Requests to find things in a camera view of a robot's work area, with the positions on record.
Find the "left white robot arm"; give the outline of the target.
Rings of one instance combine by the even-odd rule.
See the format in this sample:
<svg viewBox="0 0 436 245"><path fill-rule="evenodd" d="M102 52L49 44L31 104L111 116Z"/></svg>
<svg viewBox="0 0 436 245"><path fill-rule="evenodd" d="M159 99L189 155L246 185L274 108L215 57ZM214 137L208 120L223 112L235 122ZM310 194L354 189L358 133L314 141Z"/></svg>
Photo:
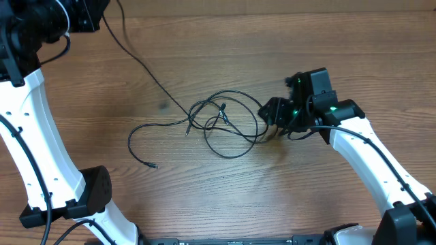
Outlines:
<svg viewBox="0 0 436 245"><path fill-rule="evenodd" d="M38 50L71 33L93 33L107 1L1 2L1 137L25 184L25 228L58 218L87 227L103 244L143 244L139 228L112 200L104 166L78 169L55 125Z"/></svg>

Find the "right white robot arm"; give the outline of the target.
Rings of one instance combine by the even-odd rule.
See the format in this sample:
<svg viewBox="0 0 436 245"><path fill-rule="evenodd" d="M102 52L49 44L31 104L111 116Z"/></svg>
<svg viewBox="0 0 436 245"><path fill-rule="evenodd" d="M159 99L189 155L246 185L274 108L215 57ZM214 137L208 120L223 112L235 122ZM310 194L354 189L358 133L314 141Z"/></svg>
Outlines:
<svg viewBox="0 0 436 245"><path fill-rule="evenodd" d="M289 98L271 98L258 114L281 134L319 133L362 180L381 215L376 228L357 223L321 235L295 235L292 244L434 244L435 194L395 159L351 99L339 101L326 68L285 79Z"/></svg>

